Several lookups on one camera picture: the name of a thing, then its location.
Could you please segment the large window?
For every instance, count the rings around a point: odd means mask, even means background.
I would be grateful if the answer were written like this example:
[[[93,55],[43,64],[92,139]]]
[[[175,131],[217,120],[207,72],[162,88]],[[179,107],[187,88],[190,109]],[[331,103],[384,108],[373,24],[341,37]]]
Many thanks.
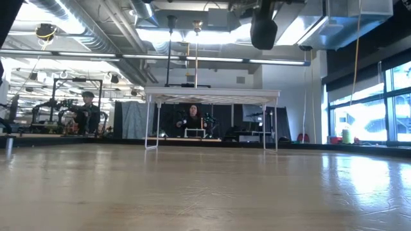
[[[411,61],[372,77],[327,85],[329,134],[355,141],[411,142]]]

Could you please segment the black candlestick holder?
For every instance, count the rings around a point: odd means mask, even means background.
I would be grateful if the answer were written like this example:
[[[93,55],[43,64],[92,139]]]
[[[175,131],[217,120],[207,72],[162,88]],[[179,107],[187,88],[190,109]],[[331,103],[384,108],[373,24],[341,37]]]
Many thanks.
[[[171,43],[172,43],[172,35],[173,30],[176,28],[177,18],[174,15],[168,15],[168,29],[169,29],[169,42],[168,42],[168,61],[167,61],[167,71],[166,71],[166,83],[165,87],[169,87],[169,80],[170,80],[170,62],[171,62]]]

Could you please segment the person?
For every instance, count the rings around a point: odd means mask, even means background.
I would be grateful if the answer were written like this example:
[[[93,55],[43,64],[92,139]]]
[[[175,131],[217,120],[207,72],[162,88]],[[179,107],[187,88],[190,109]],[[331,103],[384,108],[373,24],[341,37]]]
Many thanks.
[[[100,108],[93,104],[92,92],[83,92],[82,98],[85,110],[77,110],[74,117],[74,122],[78,125],[78,134],[96,133],[100,123]]]
[[[182,129],[205,129],[207,128],[207,123],[203,120],[199,108],[196,105],[191,105],[187,117],[182,121],[178,121],[176,127]]]

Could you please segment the long ceiling light fixture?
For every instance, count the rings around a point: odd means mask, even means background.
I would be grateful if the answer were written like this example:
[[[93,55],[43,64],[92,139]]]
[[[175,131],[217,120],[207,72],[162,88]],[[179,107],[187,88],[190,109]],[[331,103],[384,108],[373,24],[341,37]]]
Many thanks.
[[[41,51],[41,50],[24,50],[24,49],[0,49],[0,55],[3,56],[53,56],[65,58],[88,58],[93,60],[113,61],[121,59],[139,59],[139,60],[168,60],[167,55],[146,55],[146,54],[115,54],[115,53],[86,53],[72,51]],[[195,61],[195,56],[171,55],[173,61]],[[289,65],[289,66],[309,66],[308,60],[273,60],[273,59],[256,59],[256,58],[220,58],[199,56],[201,62],[225,62],[235,64],[263,64],[263,65]]]

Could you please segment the black gantry frame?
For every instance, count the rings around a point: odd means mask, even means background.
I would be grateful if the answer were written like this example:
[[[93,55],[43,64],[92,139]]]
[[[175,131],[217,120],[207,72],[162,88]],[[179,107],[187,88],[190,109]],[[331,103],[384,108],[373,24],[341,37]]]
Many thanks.
[[[55,78],[54,82],[53,82],[53,93],[52,93],[52,98],[51,99],[55,99],[55,92],[57,90],[57,82],[58,81],[72,81],[72,82],[87,82],[87,81],[96,81],[100,83],[100,87],[99,87],[99,95],[98,95],[98,105],[97,107],[101,107],[101,97],[102,97],[102,91],[103,91],[103,81],[102,80],[90,80],[87,78],[67,78],[67,79],[63,79],[63,78]]]

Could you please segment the silver post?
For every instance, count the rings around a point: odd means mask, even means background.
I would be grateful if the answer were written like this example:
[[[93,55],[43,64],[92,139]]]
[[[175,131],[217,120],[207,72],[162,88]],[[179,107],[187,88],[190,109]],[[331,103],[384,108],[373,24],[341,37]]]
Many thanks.
[[[12,156],[13,142],[14,142],[14,136],[6,137],[5,153],[6,153],[7,159],[10,159]]]

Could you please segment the grey curtain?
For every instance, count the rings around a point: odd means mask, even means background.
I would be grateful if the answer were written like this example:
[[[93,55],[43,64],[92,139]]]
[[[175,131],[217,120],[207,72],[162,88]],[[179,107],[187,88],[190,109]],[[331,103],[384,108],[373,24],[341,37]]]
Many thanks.
[[[123,119],[123,139],[144,139],[146,134],[146,120],[148,119],[148,134],[152,134],[154,104],[150,104],[149,114],[147,114],[148,105],[136,101],[122,102],[122,119]]]

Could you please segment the gold candlestick holder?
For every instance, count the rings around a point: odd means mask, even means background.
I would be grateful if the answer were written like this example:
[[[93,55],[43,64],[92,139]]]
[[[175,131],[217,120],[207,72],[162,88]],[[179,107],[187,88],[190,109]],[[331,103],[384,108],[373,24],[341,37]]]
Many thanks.
[[[198,38],[199,33],[202,31],[203,22],[200,20],[193,21],[195,32],[195,82],[194,87],[198,87]]]

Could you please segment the black aluminium table frame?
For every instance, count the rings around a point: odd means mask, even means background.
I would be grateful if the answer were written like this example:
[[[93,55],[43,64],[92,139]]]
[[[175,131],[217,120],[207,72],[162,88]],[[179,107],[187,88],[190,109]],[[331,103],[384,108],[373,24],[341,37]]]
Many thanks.
[[[13,140],[13,147],[28,146],[56,146],[64,144],[126,144],[144,146],[143,139],[99,139],[86,137],[16,137],[0,136],[0,149],[6,147],[8,139]],[[213,148],[267,148],[272,149],[274,144],[245,143],[245,142],[217,142],[217,141],[188,141],[162,140],[159,146],[188,146],[188,147],[213,147]],[[315,151],[342,151],[352,154],[398,157],[411,159],[411,147],[394,148],[384,146],[357,146],[348,144],[284,144],[280,143],[279,150],[315,150]]]

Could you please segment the green bottle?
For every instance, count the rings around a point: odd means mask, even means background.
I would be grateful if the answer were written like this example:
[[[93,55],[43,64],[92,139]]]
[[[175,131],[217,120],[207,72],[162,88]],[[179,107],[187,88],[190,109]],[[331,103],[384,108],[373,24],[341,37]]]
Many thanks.
[[[352,144],[354,142],[354,137],[351,133],[351,130],[346,128],[342,130],[342,143],[343,144]]]

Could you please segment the black crossbar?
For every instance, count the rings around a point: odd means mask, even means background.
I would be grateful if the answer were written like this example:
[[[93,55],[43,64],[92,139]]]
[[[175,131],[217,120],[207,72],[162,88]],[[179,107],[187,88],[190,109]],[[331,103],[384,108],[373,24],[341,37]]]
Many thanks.
[[[195,85],[194,83],[166,84],[165,87],[182,87],[182,88],[211,88],[210,85]]]

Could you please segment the wooden background table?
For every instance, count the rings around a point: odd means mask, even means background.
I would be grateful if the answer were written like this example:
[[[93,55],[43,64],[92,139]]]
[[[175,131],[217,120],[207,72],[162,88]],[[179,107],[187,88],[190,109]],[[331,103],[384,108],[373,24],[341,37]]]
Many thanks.
[[[156,137],[148,137],[149,141],[156,141]],[[181,137],[159,137],[159,141],[188,141],[188,142],[221,142],[221,139],[203,139],[203,138],[181,138]]]

